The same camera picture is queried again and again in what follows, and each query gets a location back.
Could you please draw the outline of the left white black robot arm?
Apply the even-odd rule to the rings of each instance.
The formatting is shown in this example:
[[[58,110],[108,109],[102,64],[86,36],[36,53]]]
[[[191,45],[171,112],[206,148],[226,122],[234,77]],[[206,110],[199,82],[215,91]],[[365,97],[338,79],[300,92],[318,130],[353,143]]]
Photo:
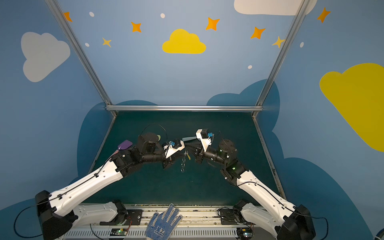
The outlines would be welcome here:
[[[172,155],[185,148],[183,141],[175,139],[164,145],[153,133],[138,137],[137,144],[125,140],[106,162],[73,184],[54,191],[41,191],[35,196],[37,215],[45,240],[55,240],[66,234],[80,215],[76,207],[108,185],[138,171],[146,163],[162,163],[166,169]]]

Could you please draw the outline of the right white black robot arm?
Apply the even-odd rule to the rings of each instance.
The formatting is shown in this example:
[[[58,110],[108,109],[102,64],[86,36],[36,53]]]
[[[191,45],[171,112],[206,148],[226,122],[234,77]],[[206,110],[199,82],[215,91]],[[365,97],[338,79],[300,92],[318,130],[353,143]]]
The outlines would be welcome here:
[[[261,207],[242,201],[234,206],[247,223],[269,232],[277,240],[313,240],[316,236],[310,211],[303,205],[295,206],[273,192],[252,171],[238,160],[235,144],[222,140],[217,149],[211,147],[212,140],[183,138],[185,146],[196,161],[212,161],[222,166],[221,173],[234,187],[248,193]]]

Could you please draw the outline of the light blue toy shovel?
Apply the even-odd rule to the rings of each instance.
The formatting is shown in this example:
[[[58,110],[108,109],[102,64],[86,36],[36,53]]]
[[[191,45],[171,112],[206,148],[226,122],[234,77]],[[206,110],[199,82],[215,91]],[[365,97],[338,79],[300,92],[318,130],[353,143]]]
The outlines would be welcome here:
[[[182,141],[183,142],[188,142],[188,141],[193,141],[193,140],[196,140],[197,137],[184,137],[182,138]]]

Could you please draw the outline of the purple pink toy shovel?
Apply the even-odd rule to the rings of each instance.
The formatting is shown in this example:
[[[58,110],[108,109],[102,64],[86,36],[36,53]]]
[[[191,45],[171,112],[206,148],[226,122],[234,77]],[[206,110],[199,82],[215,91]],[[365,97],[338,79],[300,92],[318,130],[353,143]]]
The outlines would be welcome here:
[[[124,154],[132,145],[133,143],[129,140],[123,141],[121,144],[118,145],[118,149],[114,152],[114,155]]]

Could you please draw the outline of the blue dotted glove centre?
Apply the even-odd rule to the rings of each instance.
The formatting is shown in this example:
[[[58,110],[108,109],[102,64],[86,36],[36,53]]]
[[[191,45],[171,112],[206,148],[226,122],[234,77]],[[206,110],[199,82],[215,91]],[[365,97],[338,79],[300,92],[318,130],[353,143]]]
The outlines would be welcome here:
[[[179,212],[180,210],[174,204],[170,204],[165,212],[154,213],[146,229],[146,239],[168,240],[183,219]]]

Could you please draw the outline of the left green circuit board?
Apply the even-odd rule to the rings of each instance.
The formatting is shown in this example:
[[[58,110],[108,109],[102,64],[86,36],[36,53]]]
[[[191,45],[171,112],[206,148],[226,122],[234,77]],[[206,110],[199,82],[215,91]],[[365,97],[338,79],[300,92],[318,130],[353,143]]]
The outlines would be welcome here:
[[[111,237],[125,237],[128,234],[128,229],[112,229],[110,232]]]

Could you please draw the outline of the green circuit board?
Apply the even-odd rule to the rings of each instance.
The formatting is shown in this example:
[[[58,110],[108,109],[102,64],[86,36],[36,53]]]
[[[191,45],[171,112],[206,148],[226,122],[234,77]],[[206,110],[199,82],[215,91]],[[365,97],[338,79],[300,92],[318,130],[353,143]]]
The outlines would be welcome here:
[[[128,229],[112,229],[110,232],[111,237],[125,237],[128,234]]]
[[[250,240],[254,235],[254,232],[251,228],[237,228],[236,233],[237,240]]]

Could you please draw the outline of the right green circuit board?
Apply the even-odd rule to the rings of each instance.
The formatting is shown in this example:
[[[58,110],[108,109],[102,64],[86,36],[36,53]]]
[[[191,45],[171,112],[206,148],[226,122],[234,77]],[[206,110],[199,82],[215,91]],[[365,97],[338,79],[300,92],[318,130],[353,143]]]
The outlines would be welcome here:
[[[237,240],[250,240],[254,235],[254,232],[251,228],[237,228],[236,233]]]

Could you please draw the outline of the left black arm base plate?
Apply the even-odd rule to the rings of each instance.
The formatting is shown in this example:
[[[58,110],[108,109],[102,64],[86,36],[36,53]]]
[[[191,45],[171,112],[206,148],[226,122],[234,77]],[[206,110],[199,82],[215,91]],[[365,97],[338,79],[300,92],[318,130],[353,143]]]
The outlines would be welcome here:
[[[111,221],[100,222],[100,226],[138,226],[141,223],[142,210],[125,210],[119,212]]]

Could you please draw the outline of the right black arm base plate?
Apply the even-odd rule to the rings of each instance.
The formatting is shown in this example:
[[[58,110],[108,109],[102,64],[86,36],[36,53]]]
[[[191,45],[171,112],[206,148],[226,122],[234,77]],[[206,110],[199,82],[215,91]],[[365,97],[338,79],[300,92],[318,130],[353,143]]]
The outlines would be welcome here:
[[[239,210],[230,208],[219,208],[217,215],[221,219],[222,225],[251,225],[252,223],[247,222],[241,215]]]

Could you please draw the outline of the aluminium front rail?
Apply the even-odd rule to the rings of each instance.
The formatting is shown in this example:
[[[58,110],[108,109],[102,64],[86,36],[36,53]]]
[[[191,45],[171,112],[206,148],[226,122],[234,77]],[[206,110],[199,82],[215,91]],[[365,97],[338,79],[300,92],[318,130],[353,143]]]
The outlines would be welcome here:
[[[100,226],[99,223],[80,223],[72,227],[61,240],[144,240],[146,229],[155,212],[162,213],[166,206],[128,206],[129,210],[142,210],[141,223],[138,226]],[[217,210],[224,206],[180,206],[183,219],[172,232],[172,240],[234,240],[237,228],[251,228],[254,232],[251,240],[276,240],[269,232],[251,225],[222,225]],[[111,237],[112,229],[128,229],[125,237]]]

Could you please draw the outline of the right aluminium frame post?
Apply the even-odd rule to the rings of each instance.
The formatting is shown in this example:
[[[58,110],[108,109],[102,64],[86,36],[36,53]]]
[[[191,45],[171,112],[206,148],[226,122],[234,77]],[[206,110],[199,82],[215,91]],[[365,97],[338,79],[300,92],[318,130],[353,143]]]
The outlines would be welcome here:
[[[256,120],[256,117],[259,112],[263,110],[263,104],[267,98],[268,93],[270,92],[270,89],[278,76],[278,73],[280,71],[281,66],[283,65],[283,62],[289,52],[289,49],[307,15],[307,10],[310,8],[310,4],[312,1],[310,0],[304,0],[300,3],[298,11],[293,19],[292,24],[290,25],[290,28],[286,35],[286,40],[283,42],[283,45],[280,47],[278,56],[274,62],[274,65],[272,67],[272,70],[267,78],[266,83],[264,84],[262,91],[258,97],[258,100],[256,102],[256,107],[258,107],[258,110],[255,110],[252,112],[252,118]]]

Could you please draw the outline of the aluminium frame post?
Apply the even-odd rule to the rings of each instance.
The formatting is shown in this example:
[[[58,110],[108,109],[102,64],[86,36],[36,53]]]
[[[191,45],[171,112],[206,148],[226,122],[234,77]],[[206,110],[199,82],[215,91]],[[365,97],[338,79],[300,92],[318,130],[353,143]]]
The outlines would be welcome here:
[[[73,29],[71,28],[70,22],[66,19],[65,14],[62,11],[62,8],[61,8],[59,2],[58,1],[52,1],[52,0],[45,0],[45,3],[47,4],[51,13],[55,17],[56,21],[58,22],[58,24],[61,27],[62,31],[64,32],[65,36],[67,37],[69,43],[71,44],[71,46],[74,49],[76,55],[78,56],[80,62],[82,63],[84,69],[86,70],[91,81],[93,82],[94,86],[96,87],[102,100],[106,104],[106,107],[111,106],[113,103],[112,103],[110,97],[108,96],[108,94],[107,94],[100,78],[98,77],[96,71],[94,70],[91,62],[89,61],[88,57],[86,56],[86,53],[83,50],[83,48],[80,44],[80,41],[78,40]]]
[[[256,117],[259,112],[263,110],[263,104],[267,98],[268,93],[270,92],[270,89],[278,76],[278,73],[280,71],[281,66],[283,65],[283,62],[289,52],[289,49],[307,15],[307,10],[310,8],[310,4],[312,1],[310,0],[304,0],[300,3],[298,11],[293,19],[292,24],[290,25],[290,28],[286,35],[286,40],[283,42],[283,45],[280,47],[278,56],[274,62],[274,65],[272,67],[272,70],[267,78],[266,83],[264,84],[262,91],[258,97],[258,100],[256,102],[256,107],[258,107],[258,110],[255,110],[252,112],[252,118],[256,120]]]

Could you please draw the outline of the left aluminium frame post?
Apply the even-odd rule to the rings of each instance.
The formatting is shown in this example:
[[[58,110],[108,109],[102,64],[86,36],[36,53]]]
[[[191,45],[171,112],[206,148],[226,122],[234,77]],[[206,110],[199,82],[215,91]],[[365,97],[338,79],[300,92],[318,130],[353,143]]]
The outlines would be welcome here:
[[[96,71],[94,70],[91,62],[89,61],[88,57],[86,56],[86,53],[83,50],[83,48],[80,44],[80,41],[78,40],[73,29],[71,28],[70,22],[66,19],[65,14],[62,11],[62,8],[61,8],[59,2],[58,1],[52,1],[52,0],[45,0],[45,3],[47,4],[51,13],[55,17],[56,21],[58,22],[58,24],[61,27],[62,31],[64,32],[65,36],[67,37],[69,43],[71,44],[71,46],[74,49],[76,55],[78,56],[80,62],[82,63],[84,69],[86,70],[91,81],[93,82],[94,86],[96,87],[102,100],[106,104],[106,107],[111,106],[113,103],[112,103],[110,97],[108,96],[108,94],[107,94],[100,78],[98,77]]]

